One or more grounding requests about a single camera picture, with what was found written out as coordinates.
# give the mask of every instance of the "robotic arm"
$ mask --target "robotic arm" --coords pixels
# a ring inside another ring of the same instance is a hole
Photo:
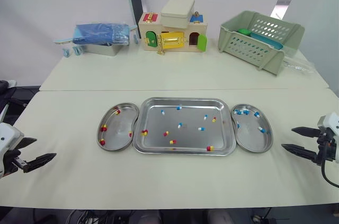
[[[330,162],[335,160],[339,163],[339,116],[333,112],[320,117],[318,121],[318,128],[319,129],[297,127],[292,129],[292,131],[302,136],[318,138],[318,154],[314,151],[307,150],[302,146],[293,144],[282,144],[281,146],[290,153],[309,159],[318,166],[321,166],[324,179],[329,184],[339,188],[339,185],[331,182],[325,174],[325,163],[327,160]]]
[[[28,173],[42,167],[56,156],[56,154],[44,154],[30,162],[19,158],[21,154],[19,149],[35,141],[35,138],[25,138],[21,131],[11,125],[0,123],[0,178],[16,172],[19,168],[24,173]]]

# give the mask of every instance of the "white table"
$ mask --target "white table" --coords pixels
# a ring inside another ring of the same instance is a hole
[[[229,107],[250,103],[265,113],[274,143],[263,154],[239,147],[229,156],[146,155],[132,145],[112,153],[96,143],[104,113],[115,104],[141,103],[152,96],[214,97]],[[278,207],[339,202],[339,190],[322,178],[320,167],[284,150],[298,144],[317,151],[315,139],[291,131],[316,127],[336,111],[329,89],[228,91],[51,91],[39,92],[16,122],[37,142],[22,159],[57,153],[46,166],[0,180],[0,205],[71,209],[169,209]],[[327,176],[339,183],[339,165]]]
[[[328,88],[318,72],[302,74],[284,68],[276,76],[225,52],[210,40],[204,53],[144,51],[123,47],[115,57],[85,53],[63,58],[41,91],[191,90]],[[297,58],[305,59],[298,51]]]

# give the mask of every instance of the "green plastic basket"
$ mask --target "green plastic basket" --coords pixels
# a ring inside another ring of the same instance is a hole
[[[248,29],[283,45],[281,50],[238,33]],[[274,19],[258,12],[243,11],[220,27],[218,48],[273,74],[278,74],[285,55],[293,57],[298,50],[305,28],[300,24]]]

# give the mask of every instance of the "stainless steel tray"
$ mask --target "stainless steel tray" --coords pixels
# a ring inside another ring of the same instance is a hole
[[[249,114],[235,114],[235,110],[249,110]],[[259,113],[260,117],[254,115],[256,112]],[[242,148],[253,153],[264,153],[271,148],[273,144],[272,128],[263,112],[254,106],[239,104],[233,107],[231,116],[234,120],[237,143]],[[262,133],[259,127],[264,129],[265,132]]]
[[[133,128],[138,119],[138,107],[132,103],[121,103],[107,111],[97,131],[98,145],[107,151],[125,149],[132,141]]]
[[[228,155],[236,147],[228,106],[218,99],[149,98],[140,108],[135,132],[133,145],[142,153]],[[207,151],[208,146],[214,151]]]

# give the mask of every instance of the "white box lid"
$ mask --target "white box lid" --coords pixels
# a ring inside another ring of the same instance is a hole
[[[169,0],[161,10],[161,16],[187,18],[192,11],[194,0]]]

